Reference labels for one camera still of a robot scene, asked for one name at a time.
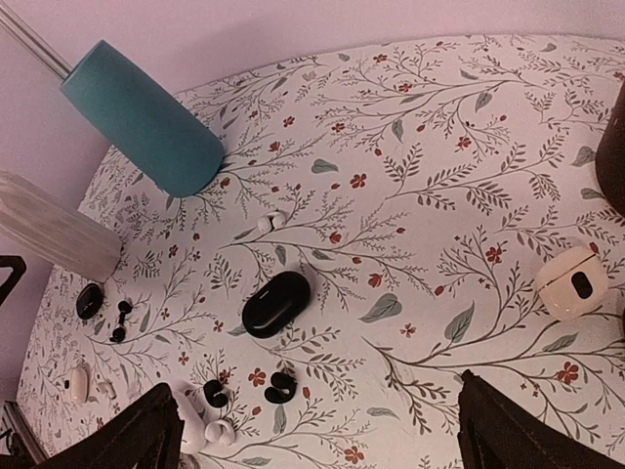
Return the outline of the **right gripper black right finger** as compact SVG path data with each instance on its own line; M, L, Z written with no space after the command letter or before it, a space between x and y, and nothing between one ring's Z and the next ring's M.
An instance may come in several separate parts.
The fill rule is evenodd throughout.
M465 370L458 443L466 468L622 468L624 465L539 421Z

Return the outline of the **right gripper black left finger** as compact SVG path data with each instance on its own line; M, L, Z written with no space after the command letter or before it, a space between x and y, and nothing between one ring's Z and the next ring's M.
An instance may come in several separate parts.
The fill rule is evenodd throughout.
M38 466L177 469L183 430L171 388L159 383L96 433Z

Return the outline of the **black oval charging case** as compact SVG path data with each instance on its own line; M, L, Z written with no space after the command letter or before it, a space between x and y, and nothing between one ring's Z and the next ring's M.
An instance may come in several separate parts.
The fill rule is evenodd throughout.
M246 301L242 324L255 338L273 337L307 308L311 296L311 286L302 274L282 272Z

